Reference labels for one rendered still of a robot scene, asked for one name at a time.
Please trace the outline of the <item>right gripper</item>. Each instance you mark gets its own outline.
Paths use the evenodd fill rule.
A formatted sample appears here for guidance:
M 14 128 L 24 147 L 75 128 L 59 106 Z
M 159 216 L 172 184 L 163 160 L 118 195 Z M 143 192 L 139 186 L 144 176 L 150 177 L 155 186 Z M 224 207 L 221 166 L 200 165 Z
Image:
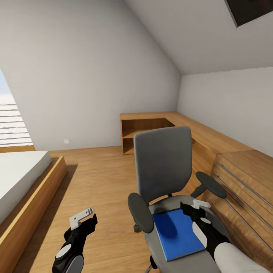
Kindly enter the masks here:
M 205 213 L 206 213 L 204 209 L 195 209 L 194 207 L 192 207 L 192 205 L 183 204 L 182 201 L 180 202 L 180 209 L 183 210 L 184 215 L 190 216 L 191 219 L 192 219 L 192 215 L 195 212 L 198 212 L 203 216 L 205 216 Z

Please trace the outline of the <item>swivel chair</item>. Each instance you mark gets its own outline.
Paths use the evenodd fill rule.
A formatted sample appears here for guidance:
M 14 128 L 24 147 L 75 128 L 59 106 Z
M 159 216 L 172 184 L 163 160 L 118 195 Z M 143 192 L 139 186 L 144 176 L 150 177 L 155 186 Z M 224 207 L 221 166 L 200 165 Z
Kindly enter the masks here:
M 226 198 L 224 188 L 211 176 L 196 172 L 201 185 L 190 195 L 176 195 L 187 185 L 192 174 L 192 136 L 188 126 L 165 127 L 136 133 L 133 137 L 136 179 L 138 193 L 128 196 L 128 207 L 133 216 L 134 232 L 143 231 L 151 253 L 151 269 L 161 273 L 221 273 L 210 253 L 200 250 L 189 255 L 166 261 L 156 228 L 153 214 L 180 208 L 180 202 L 194 205 L 193 200 L 207 189 L 219 198 Z M 149 205 L 159 197 L 167 198 Z M 206 207 L 206 218 L 222 235 L 231 242 L 228 231 L 219 218 Z

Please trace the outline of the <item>folder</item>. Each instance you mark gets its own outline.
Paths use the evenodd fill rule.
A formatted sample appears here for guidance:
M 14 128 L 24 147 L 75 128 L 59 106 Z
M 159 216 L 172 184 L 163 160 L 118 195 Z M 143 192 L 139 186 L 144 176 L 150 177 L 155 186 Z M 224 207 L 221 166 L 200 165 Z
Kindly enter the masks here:
M 193 221 L 180 208 L 152 215 L 166 261 L 205 249 L 193 232 Z

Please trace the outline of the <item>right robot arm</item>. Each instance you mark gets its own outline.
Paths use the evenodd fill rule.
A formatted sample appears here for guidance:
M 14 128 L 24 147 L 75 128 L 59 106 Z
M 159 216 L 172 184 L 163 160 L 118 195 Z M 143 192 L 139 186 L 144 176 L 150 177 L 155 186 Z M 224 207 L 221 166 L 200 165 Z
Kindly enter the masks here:
M 184 215 L 192 219 L 194 234 L 210 253 L 221 273 L 270 273 L 235 247 L 225 235 L 212 226 L 205 216 L 205 210 L 200 207 L 210 208 L 210 203 L 194 199 L 193 204 L 187 205 L 181 201 L 180 209 L 183 210 Z

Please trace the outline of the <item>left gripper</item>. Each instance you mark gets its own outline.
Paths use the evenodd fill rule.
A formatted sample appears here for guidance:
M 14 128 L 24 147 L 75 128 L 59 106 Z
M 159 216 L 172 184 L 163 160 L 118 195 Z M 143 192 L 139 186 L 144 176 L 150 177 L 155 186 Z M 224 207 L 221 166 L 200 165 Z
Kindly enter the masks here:
M 98 221 L 97 221 L 96 214 L 94 214 L 93 218 L 90 218 L 82 222 L 82 224 L 75 230 L 73 231 L 71 229 L 67 230 L 64 234 L 65 240 L 68 241 L 75 234 L 80 234 L 84 237 L 86 241 L 87 235 L 95 231 L 96 224 L 98 224 Z

